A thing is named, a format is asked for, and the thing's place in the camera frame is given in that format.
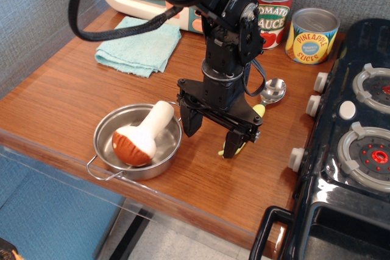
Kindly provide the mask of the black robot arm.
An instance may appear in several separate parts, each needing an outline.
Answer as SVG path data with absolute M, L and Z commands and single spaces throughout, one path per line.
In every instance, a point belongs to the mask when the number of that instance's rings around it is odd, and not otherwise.
M 169 14 L 190 7 L 202 17 L 206 53 L 201 81 L 180 79 L 177 100 L 186 135 L 194 135 L 203 118 L 227 129 L 223 156 L 232 158 L 244 143 L 256 141 L 262 118 L 247 103 L 251 67 L 258 66 L 263 39 L 257 0 L 165 0 Z

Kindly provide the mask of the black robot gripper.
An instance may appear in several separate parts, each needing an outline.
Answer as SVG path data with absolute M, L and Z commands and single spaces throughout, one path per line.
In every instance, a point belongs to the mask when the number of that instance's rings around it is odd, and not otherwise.
M 225 127 L 229 130 L 222 154 L 226 159 L 235 156 L 245 143 L 244 139 L 246 142 L 256 142 L 260 135 L 258 128 L 263 119 L 255 122 L 255 114 L 251 114 L 252 107 L 245 98 L 246 94 L 257 96 L 263 89 L 263 85 L 260 85 L 255 92 L 249 92 L 247 84 L 251 66 L 263 73 L 263 68 L 257 61 L 236 68 L 232 76 L 217 72 L 203 62 L 203 81 L 177 81 L 180 88 L 177 101 L 184 133 L 187 137 L 192 137 L 202 126 L 203 118 Z

